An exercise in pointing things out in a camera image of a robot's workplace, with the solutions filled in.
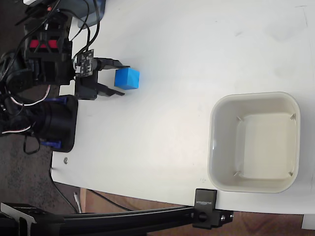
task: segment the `blue cube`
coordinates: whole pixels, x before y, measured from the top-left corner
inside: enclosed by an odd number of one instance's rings
[[[131,68],[116,70],[115,87],[124,90],[139,88],[140,72]]]

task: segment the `blue clip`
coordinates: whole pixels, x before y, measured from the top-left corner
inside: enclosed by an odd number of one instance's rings
[[[53,147],[56,149],[61,149],[61,141],[57,141],[57,142],[40,142],[40,144],[44,145],[44,146],[48,146],[48,147]]]
[[[46,98],[45,102],[60,102],[63,103],[64,105],[67,104],[67,97],[57,97],[57,98]]]

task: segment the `black cable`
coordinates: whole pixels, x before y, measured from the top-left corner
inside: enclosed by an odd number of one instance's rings
[[[73,209],[73,211],[76,214],[79,214],[79,212],[77,211],[77,209],[71,204],[71,202],[63,195],[63,193],[59,190],[59,188],[56,186],[53,178],[51,177],[51,169],[53,166],[53,157],[51,157],[51,161],[50,161],[50,169],[49,169],[49,178],[51,183],[54,185],[55,189],[57,190],[57,192],[62,196],[62,198],[69,204],[69,206]]]
[[[36,140],[37,140],[37,142],[38,142],[38,148],[35,149],[35,150],[33,150],[33,151],[26,151],[26,141],[27,141],[27,139],[28,139],[28,136],[25,135],[25,136],[24,136],[24,143],[23,143],[23,152],[24,152],[25,154],[27,154],[27,155],[35,154],[35,153],[39,152],[39,150],[40,150],[40,140],[39,140],[39,137],[38,137],[34,132],[32,132],[32,134],[34,135],[34,137],[36,138]]]
[[[90,6],[89,6],[89,4],[88,4],[88,2],[86,0],[83,0],[83,1],[86,3],[87,9],[88,9],[87,16],[86,16],[86,18],[84,20],[84,23],[86,24],[86,22],[88,21],[89,13],[90,13]],[[77,34],[70,41],[73,41],[81,33],[81,31],[83,29],[84,29],[84,24],[81,26],[80,30],[77,32]]]
[[[92,192],[92,193],[98,195],[99,197],[103,198],[104,200],[108,201],[109,203],[111,203],[111,204],[113,204],[113,205],[119,207],[120,209],[123,209],[123,210],[126,210],[126,211],[132,211],[132,210],[130,210],[129,208],[126,208],[126,207],[124,207],[124,206],[121,206],[121,205],[119,205],[119,204],[117,204],[117,203],[115,203],[115,202],[109,200],[107,197],[105,197],[105,196],[103,196],[103,195],[101,195],[101,194],[95,192],[94,190],[91,190],[91,189],[88,189],[88,190],[89,190],[90,192]]]
[[[67,13],[70,13],[73,17],[77,18],[78,20],[82,21],[83,22],[83,26],[85,26],[87,29],[88,29],[88,42],[87,44],[89,43],[90,41],[90,37],[91,37],[91,30],[90,30],[90,27],[87,25],[87,23],[85,21],[83,21],[81,18],[79,18],[73,11],[71,10],[68,10],[68,9],[59,9],[60,12],[67,12]]]
[[[84,46],[79,52],[77,52],[73,58],[75,58],[77,55],[81,54],[82,52],[84,52],[85,50],[87,50],[92,43],[94,43],[94,41],[96,40],[98,33],[99,33],[99,28],[100,28],[100,17],[99,17],[99,10],[98,10],[98,6],[97,6],[97,2],[96,0],[93,0],[94,3],[94,7],[95,7],[95,12],[96,12],[96,21],[97,21],[97,27],[96,27],[96,32],[94,37],[92,38],[92,40],[90,42],[88,42],[86,44],[86,46]]]
[[[39,24],[37,27],[35,27],[33,30],[31,30],[28,34],[26,34],[26,35],[22,38],[22,40],[20,41],[20,43],[19,43],[19,45],[18,45],[18,47],[17,47],[17,49],[16,49],[16,51],[15,51],[15,54],[14,54],[13,58],[11,59],[9,65],[8,65],[8,67],[7,67],[7,69],[6,69],[5,72],[3,73],[2,78],[1,78],[0,81],[2,81],[2,80],[4,79],[4,77],[6,76],[6,74],[7,74],[8,71],[9,71],[9,69],[12,67],[12,65],[13,65],[13,63],[14,63],[16,57],[18,56],[18,53],[19,53],[20,48],[22,47],[24,41],[25,41],[28,37],[32,36],[43,24],[45,24],[45,22],[49,19],[50,15],[56,10],[56,8],[57,8],[57,6],[58,6],[58,4],[59,4],[60,2],[61,2],[61,0],[58,0],[58,1],[56,2],[56,4],[54,5],[54,7],[53,7],[53,8],[51,9],[51,11],[47,14],[46,19],[45,19],[41,24]]]

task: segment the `black metal bracket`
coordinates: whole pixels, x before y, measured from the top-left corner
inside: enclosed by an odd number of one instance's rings
[[[6,221],[3,227],[1,221],[5,218],[0,217],[0,234],[4,235],[2,232],[6,230],[11,232],[7,234],[10,236],[18,235],[12,232],[25,236],[139,236],[188,224],[203,229],[217,228],[232,222],[233,212],[215,209],[216,195],[216,190],[197,189],[195,207],[110,214],[54,215],[28,204],[1,203],[1,211],[17,224]]]

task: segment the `black clamp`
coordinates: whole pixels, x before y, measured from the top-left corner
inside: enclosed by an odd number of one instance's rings
[[[193,227],[209,230],[233,221],[232,211],[215,209],[216,200],[216,190],[196,189]]]

